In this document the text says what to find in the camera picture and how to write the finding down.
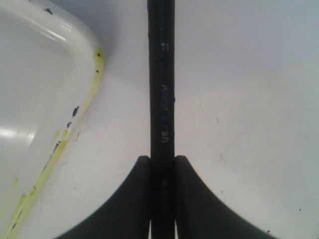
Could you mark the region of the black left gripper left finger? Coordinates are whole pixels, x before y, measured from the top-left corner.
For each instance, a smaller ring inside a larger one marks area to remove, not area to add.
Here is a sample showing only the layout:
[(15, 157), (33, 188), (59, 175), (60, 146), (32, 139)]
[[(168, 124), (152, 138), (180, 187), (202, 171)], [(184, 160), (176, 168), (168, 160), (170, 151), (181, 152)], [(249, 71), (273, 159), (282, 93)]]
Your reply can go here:
[(151, 218), (151, 160), (138, 157), (116, 192), (60, 239), (147, 239)]

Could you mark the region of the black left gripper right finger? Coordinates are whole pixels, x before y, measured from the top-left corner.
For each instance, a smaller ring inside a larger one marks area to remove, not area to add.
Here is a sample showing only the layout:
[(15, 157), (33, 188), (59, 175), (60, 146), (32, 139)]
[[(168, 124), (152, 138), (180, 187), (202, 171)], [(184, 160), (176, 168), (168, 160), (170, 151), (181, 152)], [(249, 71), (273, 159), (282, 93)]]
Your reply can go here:
[(220, 201), (185, 156), (174, 159), (176, 224), (180, 239), (269, 239)]

